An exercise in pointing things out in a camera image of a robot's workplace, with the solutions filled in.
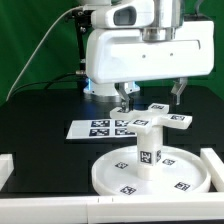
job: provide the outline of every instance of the white block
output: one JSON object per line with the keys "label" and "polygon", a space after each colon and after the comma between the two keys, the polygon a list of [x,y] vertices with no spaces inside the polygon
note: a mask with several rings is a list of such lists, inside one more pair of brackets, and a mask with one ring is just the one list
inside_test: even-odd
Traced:
{"label": "white block", "polygon": [[5,185],[13,169],[14,166],[12,155],[11,154],[0,155],[0,190]]}

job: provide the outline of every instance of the white platform edge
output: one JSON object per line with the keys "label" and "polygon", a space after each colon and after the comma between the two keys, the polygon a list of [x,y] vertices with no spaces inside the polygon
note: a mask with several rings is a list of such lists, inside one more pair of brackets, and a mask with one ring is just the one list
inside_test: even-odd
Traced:
{"label": "white platform edge", "polygon": [[1,199],[0,223],[78,224],[224,219],[224,193]]}
{"label": "white platform edge", "polygon": [[224,164],[212,148],[201,149],[201,159],[208,168],[218,192],[224,192]]}

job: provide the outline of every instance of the white plastic part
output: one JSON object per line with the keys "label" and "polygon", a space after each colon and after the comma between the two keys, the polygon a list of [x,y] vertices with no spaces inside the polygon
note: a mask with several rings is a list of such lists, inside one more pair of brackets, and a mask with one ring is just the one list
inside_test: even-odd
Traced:
{"label": "white plastic part", "polygon": [[139,163],[136,146],[103,155],[92,168],[94,189],[102,196],[169,193],[175,197],[209,191],[211,176],[198,156],[172,147],[160,150],[161,159],[154,167]]}
{"label": "white plastic part", "polygon": [[[116,25],[114,23],[115,13],[126,8],[133,8],[135,10],[135,23],[133,25]],[[123,0],[121,4],[103,7],[91,15],[91,22],[94,28],[139,28],[149,26],[153,21],[153,0]]]}
{"label": "white plastic part", "polygon": [[224,193],[1,199],[0,223],[81,224],[224,219]]}
{"label": "white plastic part", "polygon": [[214,24],[185,22],[171,42],[143,42],[138,29],[93,31],[86,73],[95,83],[207,75],[214,66]]}
{"label": "white plastic part", "polygon": [[224,192],[224,164],[211,148],[201,149],[201,159],[212,175],[212,183],[219,192]]}
{"label": "white plastic part", "polygon": [[12,155],[11,154],[0,155],[0,190],[5,185],[13,169],[14,166]]}
{"label": "white plastic part", "polygon": [[113,119],[131,120],[127,130],[137,133],[137,146],[109,152],[92,167],[94,189],[100,195],[149,195],[207,192],[211,176],[192,153],[163,146],[163,126],[186,129],[192,117],[167,114],[169,105],[152,104],[146,111],[124,113]]}

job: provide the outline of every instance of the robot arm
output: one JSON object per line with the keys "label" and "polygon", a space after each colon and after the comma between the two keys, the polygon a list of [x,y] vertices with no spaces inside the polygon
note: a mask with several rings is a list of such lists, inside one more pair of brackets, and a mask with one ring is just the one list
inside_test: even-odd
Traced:
{"label": "robot arm", "polygon": [[91,21],[86,73],[94,83],[179,78],[172,90],[179,102],[187,77],[214,66],[214,24],[184,19],[184,0],[124,0],[94,11]]}

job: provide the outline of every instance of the black cable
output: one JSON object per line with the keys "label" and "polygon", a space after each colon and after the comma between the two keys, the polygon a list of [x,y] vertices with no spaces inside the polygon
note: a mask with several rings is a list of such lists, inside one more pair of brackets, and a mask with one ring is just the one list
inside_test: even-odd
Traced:
{"label": "black cable", "polygon": [[77,79],[77,80],[57,80],[57,81],[44,81],[44,82],[34,82],[34,83],[28,83],[22,86],[19,86],[12,92],[12,96],[14,96],[19,90],[24,89],[26,87],[34,86],[34,85],[43,85],[43,84],[55,84],[55,83],[71,83],[71,82],[83,82],[83,79]]}
{"label": "black cable", "polygon": [[53,85],[55,81],[59,81],[61,79],[64,79],[64,78],[67,78],[67,77],[70,77],[70,76],[75,76],[75,74],[74,73],[67,73],[67,74],[60,75],[60,76],[54,78],[52,81],[49,81],[49,83],[44,87],[44,89],[45,90],[49,89],[49,87],[51,85]]}

